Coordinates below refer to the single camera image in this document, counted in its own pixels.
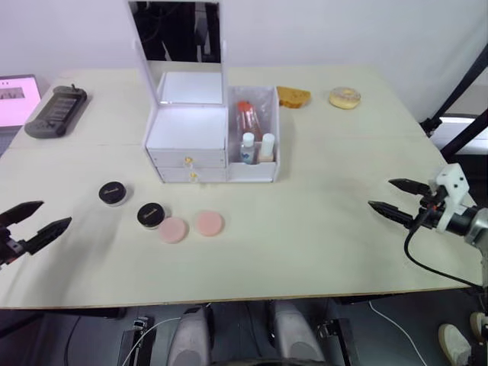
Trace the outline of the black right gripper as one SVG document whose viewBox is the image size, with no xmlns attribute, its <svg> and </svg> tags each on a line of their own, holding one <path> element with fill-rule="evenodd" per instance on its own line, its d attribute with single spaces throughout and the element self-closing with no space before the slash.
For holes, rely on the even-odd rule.
<svg viewBox="0 0 488 366">
<path fill-rule="evenodd" d="M 401 211 L 398 207 L 382 201 L 368 201 L 368 204 L 381 216 L 404 226 L 408 230 L 418 230 L 421 226 L 428 229 L 436 228 L 440 216 L 445 210 L 447 191 L 438 189 L 434 194 L 430 187 L 422 182 L 408 178 L 394 178 L 388 181 L 394 187 L 413 195 L 422 195 L 419 213 L 413 216 Z"/>
</svg>

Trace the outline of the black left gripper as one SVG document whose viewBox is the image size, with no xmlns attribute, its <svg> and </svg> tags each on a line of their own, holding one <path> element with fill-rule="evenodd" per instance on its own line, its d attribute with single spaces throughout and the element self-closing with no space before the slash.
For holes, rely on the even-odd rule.
<svg viewBox="0 0 488 366">
<path fill-rule="evenodd" d="M 17 224 L 26 220 L 42 205 L 43 201 L 28 201 L 1 213 L 1 266 L 11 264 L 26 253 L 34 255 L 56 240 L 67 230 L 72 221 L 71 217 L 49 223 L 26 242 L 24 240 L 21 240 L 20 242 L 13 240 L 11 238 L 11 232 L 7 228 L 12 224 Z"/>
</svg>

